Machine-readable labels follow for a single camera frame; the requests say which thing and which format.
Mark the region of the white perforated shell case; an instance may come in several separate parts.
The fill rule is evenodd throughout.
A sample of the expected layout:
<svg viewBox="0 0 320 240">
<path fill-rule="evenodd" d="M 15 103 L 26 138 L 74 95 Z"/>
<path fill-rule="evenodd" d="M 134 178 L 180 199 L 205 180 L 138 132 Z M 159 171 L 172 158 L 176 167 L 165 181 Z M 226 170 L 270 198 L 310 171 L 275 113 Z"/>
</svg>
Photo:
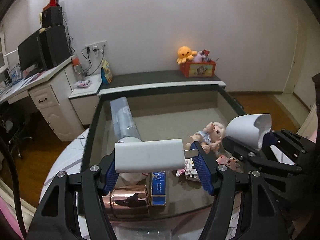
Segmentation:
<svg viewBox="0 0 320 240">
<path fill-rule="evenodd" d="M 263 137 L 271 131 L 272 117 L 269 113 L 247 114 L 234 118 L 227 125 L 225 136 L 232 137 L 243 144 L 260 150 Z"/>
</svg>

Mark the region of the baby doll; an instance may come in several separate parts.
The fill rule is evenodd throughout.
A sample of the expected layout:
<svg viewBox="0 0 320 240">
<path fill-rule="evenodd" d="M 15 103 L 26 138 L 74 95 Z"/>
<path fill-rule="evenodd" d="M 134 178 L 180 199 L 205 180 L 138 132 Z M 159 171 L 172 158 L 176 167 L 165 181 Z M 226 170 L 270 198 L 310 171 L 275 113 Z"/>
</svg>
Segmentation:
<svg viewBox="0 0 320 240">
<path fill-rule="evenodd" d="M 184 149 L 191 149 L 191 143 L 198 141 L 206 154 L 212 151 L 217 155 L 222 140 L 225 137 L 225 131 L 226 129 L 223 124 L 219 122 L 210 122 L 203 130 L 196 132 L 189 138 Z"/>
</svg>

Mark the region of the pink block kitty figure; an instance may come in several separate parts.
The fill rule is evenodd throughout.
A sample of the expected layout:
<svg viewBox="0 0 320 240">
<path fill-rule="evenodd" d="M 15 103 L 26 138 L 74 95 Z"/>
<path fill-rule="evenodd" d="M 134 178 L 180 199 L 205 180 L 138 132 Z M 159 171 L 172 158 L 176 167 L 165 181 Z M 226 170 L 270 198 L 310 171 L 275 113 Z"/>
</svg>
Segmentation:
<svg viewBox="0 0 320 240">
<path fill-rule="evenodd" d="M 185 168 L 176 171 L 176 177 L 184 176 L 187 180 L 200 182 L 199 175 L 191 158 L 185 159 Z"/>
</svg>

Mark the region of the rose gold metal cup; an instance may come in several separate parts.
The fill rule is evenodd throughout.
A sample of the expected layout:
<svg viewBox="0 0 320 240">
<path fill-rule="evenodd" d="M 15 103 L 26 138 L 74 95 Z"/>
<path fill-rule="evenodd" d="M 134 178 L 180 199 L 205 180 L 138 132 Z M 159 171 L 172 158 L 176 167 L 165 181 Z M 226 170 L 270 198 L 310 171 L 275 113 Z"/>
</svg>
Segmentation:
<svg viewBox="0 0 320 240">
<path fill-rule="evenodd" d="M 149 197 L 145 185 L 116 187 L 103 196 L 107 215 L 111 218 L 148 218 Z"/>
</svg>

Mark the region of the blue gold small box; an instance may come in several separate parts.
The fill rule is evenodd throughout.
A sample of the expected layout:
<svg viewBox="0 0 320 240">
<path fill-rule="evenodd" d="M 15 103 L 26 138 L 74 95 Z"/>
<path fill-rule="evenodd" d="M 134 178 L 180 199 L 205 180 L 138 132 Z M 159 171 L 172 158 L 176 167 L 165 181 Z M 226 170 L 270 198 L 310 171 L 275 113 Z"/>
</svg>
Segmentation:
<svg viewBox="0 0 320 240">
<path fill-rule="evenodd" d="M 151 174 L 151 205 L 164 206 L 167 202 L 166 195 L 166 174 L 162 172 L 153 172 Z"/>
</svg>

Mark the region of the white power adapter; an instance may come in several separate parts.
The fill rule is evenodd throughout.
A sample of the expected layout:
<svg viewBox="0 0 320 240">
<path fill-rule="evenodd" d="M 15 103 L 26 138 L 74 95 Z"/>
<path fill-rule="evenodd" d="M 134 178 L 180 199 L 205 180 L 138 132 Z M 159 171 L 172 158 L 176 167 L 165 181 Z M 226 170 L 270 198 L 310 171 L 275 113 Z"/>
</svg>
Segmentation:
<svg viewBox="0 0 320 240">
<path fill-rule="evenodd" d="M 143 141 L 143 145 L 149 172 L 183 169 L 185 159 L 199 155 L 198 150 L 185 150 L 181 139 Z"/>
</svg>

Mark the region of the clear plastic box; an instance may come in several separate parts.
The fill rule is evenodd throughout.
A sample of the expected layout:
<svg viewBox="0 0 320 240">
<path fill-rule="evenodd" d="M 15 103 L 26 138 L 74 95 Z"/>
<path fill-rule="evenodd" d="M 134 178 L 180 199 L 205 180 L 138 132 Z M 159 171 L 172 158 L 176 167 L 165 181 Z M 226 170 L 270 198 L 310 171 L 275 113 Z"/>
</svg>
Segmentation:
<svg viewBox="0 0 320 240">
<path fill-rule="evenodd" d="M 114 135 L 118 141 L 133 138 L 141 141 L 140 133 L 133 120 L 127 98 L 121 97 L 110 102 Z"/>
</svg>

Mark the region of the pink black storage box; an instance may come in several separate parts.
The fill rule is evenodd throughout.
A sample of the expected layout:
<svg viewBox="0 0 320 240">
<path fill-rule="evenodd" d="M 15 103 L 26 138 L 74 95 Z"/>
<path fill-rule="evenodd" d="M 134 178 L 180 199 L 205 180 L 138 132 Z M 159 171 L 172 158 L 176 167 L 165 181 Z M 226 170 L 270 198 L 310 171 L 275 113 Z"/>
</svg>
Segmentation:
<svg viewBox="0 0 320 240">
<path fill-rule="evenodd" d="M 98 192 L 112 220 L 156 220 L 205 209 L 214 198 L 199 182 L 174 175 L 184 146 L 210 122 L 244 115 L 219 85 L 113 90 L 100 96 L 82 171 L 96 168 Z"/>
</svg>

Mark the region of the purple plush toy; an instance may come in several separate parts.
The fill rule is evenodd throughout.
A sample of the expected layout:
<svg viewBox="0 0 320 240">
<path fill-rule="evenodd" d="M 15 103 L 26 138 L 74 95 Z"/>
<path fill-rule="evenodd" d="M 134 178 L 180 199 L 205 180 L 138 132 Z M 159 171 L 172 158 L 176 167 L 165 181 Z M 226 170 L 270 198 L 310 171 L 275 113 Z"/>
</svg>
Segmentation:
<svg viewBox="0 0 320 240">
<path fill-rule="evenodd" d="M 200 62 L 203 62 L 205 58 L 206 58 L 206 56 L 203 54 L 203 52 L 202 51 L 198 51 L 197 55 L 195 55 L 194 58 L 193 58 L 193 62 L 194 63 L 200 63 Z"/>
</svg>

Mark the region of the black white tv bench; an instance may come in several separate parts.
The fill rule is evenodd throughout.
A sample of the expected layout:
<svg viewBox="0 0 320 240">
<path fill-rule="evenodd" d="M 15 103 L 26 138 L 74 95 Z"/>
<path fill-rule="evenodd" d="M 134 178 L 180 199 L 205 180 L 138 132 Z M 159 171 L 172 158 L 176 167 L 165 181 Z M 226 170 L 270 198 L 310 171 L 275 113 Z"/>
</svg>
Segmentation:
<svg viewBox="0 0 320 240">
<path fill-rule="evenodd" d="M 88 88 L 76 88 L 69 96 L 69 100 L 84 125 L 92 122 L 93 107 L 98 105 L 101 95 L 165 87 L 200 85 L 218 85 L 223 89 L 226 87 L 226 84 L 217 76 L 185 77 L 179 70 L 116 75 L 109 85 L 102 83 L 99 75 L 91 79 L 92 84 Z"/>
</svg>

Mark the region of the orange cap bottle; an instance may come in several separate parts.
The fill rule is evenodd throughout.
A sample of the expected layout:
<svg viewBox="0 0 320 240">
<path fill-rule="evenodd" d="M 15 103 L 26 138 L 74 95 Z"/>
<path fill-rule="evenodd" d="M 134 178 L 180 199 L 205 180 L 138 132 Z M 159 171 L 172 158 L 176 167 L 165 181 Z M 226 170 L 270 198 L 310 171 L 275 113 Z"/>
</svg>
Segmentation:
<svg viewBox="0 0 320 240">
<path fill-rule="evenodd" d="M 78 81 L 85 81 L 84 70 L 80 64 L 79 58 L 75 57 L 74 59 L 72 59 L 72 64 L 73 64 L 74 72 L 76 74 L 76 79 Z"/>
</svg>

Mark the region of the black monitor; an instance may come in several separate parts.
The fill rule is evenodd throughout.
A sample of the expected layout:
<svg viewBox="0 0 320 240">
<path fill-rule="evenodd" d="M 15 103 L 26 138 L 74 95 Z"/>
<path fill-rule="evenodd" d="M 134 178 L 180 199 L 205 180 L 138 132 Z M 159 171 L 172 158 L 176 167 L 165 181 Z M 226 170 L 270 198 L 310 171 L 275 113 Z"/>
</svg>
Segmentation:
<svg viewBox="0 0 320 240">
<path fill-rule="evenodd" d="M 39 42 L 37 40 L 39 33 L 39 30 L 35 31 L 18 46 L 18 56 L 22 71 L 32 65 L 36 65 L 37 68 L 43 68 Z"/>
</svg>

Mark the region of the black speaker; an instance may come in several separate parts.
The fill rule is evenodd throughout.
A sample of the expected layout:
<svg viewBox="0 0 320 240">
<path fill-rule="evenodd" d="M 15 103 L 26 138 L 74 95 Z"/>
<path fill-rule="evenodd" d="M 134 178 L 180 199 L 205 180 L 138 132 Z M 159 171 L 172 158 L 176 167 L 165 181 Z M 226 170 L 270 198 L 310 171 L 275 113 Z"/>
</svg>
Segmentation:
<svg viewBox="0 0 320 240">
<path fill-rule="evenodd" d="M 43 28 L 62 25 L 62 7 L 48 7 L 46 10 L 41 12 L 41 20 Z"/>
</svg>

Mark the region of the red paper star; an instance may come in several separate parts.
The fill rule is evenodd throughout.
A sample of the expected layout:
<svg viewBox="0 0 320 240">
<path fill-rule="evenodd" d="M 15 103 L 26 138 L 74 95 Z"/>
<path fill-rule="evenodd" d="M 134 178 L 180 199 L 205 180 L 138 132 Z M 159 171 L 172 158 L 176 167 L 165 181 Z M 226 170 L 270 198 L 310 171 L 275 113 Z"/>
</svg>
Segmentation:
<svg viewBox="0 0 320 240">
<path fill-rule="evenodd" d="M 50 7 L 58 7 L 59 0 L 48 0 L 48 3 L 43 7 L 42 11 L 47 10 Z"/>
</svg>

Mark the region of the wall power outlet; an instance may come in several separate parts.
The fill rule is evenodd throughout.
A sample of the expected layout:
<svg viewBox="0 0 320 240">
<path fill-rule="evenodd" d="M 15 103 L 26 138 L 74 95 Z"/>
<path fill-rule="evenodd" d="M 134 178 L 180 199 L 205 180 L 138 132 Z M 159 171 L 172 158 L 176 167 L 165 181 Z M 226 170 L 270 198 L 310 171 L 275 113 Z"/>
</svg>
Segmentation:
<svg viewBox="0 0 320 240">
<path fill-rule="evenodd" d="M 84 49 L 87 50 L 89 48 L 90 52 L 94 50 L 104 50 L 107 46 L 107 41 L 94 42 L 92 44 L 87 44 L 84 46 Z"/>
</svg>

